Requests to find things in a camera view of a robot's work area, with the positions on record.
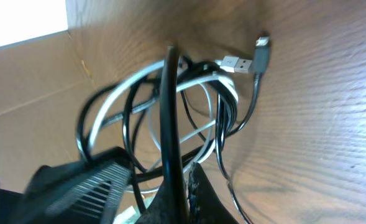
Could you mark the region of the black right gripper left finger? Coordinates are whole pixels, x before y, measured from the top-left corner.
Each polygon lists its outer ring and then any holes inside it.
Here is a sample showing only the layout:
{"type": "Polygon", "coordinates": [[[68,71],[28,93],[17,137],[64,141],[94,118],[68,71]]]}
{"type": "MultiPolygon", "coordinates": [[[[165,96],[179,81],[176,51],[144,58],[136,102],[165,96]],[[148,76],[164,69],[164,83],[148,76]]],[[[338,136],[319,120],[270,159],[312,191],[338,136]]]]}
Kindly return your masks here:
{"type": "Polygon", "coordinates": [[[141,214],[136,224],[177,224],[189,223],[189,212],[185,216],[177,217],[174,210],[177,208],[172,199],[169,199],[170,189],[165,186],[164,182],[160,185],[158,192],[155,194],[149,207],[141,214]]]}

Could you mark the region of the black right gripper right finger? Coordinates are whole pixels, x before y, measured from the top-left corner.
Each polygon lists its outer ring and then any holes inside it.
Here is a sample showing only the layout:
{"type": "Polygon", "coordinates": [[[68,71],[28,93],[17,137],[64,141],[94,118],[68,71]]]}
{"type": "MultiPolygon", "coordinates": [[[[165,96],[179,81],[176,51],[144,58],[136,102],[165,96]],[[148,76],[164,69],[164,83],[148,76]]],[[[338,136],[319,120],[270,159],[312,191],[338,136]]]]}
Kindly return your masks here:
{"type": "Polygon", "coordinates": [[[238,223],[220,201],[199,163],[193,163],[190,168],[188,201],[192,224],[238,223]]]}

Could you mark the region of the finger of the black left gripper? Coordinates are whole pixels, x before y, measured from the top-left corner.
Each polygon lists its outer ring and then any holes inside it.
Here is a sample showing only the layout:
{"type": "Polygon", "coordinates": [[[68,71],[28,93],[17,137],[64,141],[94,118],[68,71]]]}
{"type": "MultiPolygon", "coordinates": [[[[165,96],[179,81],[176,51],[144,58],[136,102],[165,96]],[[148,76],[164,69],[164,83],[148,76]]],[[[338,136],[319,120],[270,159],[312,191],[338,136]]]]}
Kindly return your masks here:
{"type": "Polygon", "coordinates": [[[130,179],[131,160],[115,147],[91,162],[42,166],[32,176],[12,223],[113,223],[130,179]]]}

